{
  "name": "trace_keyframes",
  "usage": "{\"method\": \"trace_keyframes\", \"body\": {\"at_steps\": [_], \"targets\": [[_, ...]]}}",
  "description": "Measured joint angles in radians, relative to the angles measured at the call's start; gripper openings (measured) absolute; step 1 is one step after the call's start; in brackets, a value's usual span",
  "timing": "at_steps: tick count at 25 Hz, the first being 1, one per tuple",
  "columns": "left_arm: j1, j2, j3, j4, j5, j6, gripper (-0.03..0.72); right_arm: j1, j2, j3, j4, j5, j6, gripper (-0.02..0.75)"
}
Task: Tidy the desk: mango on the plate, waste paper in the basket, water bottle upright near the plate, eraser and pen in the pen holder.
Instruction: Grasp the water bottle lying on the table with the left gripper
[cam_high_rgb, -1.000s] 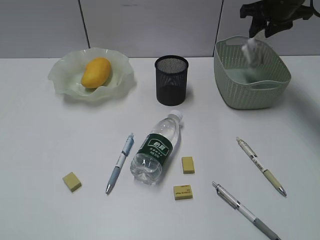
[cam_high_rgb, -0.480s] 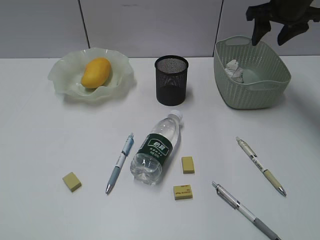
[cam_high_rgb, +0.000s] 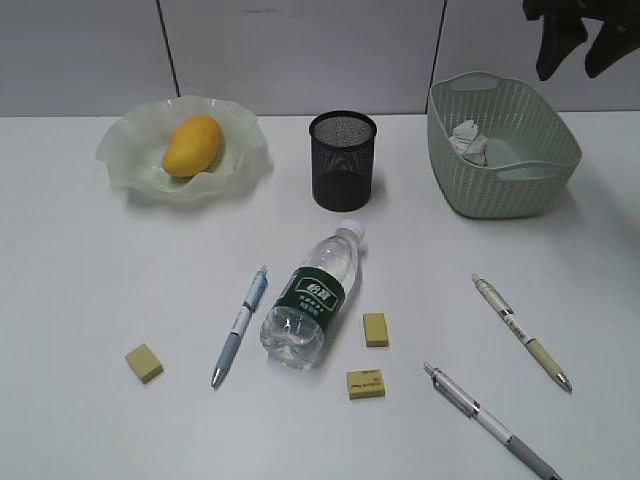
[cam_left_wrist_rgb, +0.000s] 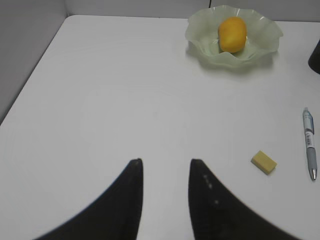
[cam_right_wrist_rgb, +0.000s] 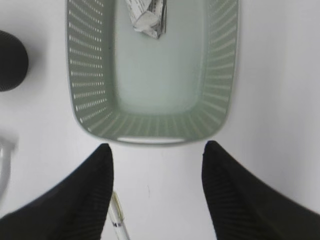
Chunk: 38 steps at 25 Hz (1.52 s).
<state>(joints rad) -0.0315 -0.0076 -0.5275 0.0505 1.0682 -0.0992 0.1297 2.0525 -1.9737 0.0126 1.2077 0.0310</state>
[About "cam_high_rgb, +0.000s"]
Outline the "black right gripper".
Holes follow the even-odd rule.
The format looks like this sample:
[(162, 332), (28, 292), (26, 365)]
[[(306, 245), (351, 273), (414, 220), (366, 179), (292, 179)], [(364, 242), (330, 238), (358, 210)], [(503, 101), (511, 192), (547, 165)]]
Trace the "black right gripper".
[(585, 57), (590, 78), (596, 78), (640, 46), (639, 24), (609, 22), (638, 21), (639, 0), (524, 0), (523, 10), (528, 20), (544, 15), (536, 61), (541, 81), (549, 80), (564, 59), (586, 42), (588, 34), (581, 18), (605, 21)]

